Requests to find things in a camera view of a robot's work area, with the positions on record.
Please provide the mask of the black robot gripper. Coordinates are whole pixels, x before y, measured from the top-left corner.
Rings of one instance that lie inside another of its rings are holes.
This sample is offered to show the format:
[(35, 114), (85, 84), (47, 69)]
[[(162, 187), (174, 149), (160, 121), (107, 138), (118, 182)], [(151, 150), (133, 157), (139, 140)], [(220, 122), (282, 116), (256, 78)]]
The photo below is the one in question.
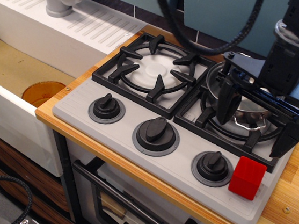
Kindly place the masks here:
[[(256, 91), (266, 88), (273, 96), (290, 97), (299, 105), (299, 42), (276, 40), (267, 60), (229, 57), (229, 50), (236, 46), (242, 35), (220, 47), (220, 53), (236, 69), (223, 79), (218, 95), (216, 117), (221, 125), (235, 114), (242, 101), (239, 89)], [(299, 142), (299, 121), (290, 121), (275, 140), (271, 158), (281, 158)]]

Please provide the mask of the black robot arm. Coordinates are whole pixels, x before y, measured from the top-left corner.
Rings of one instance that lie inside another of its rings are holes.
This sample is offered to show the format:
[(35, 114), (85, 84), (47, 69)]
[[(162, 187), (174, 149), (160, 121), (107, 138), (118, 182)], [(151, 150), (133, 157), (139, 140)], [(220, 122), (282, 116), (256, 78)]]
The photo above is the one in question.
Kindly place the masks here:
[(235, 114), (243, 97), (281, 121), (271, 157), (282, 157), (299, 142), (299, 0), (290, 0), (275, 25), (275, 42), (266, 60), (226, 53), (216, 117), (221, 124)]

